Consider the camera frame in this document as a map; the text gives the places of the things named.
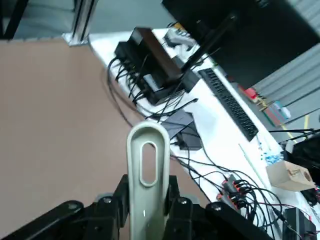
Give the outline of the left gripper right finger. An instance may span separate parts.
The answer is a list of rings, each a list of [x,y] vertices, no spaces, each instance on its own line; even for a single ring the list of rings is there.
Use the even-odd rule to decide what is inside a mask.
[[[180,196],[178,180],[169,176],[165,240],[270,240],[262,229],[223,202],[205,208]]]

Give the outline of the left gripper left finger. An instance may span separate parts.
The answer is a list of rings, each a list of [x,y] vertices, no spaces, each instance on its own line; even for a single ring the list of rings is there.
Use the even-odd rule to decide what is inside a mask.
[[[129,180],[88,206],[68,200],[5,236],[6,240],[118,240],[129,213]]]

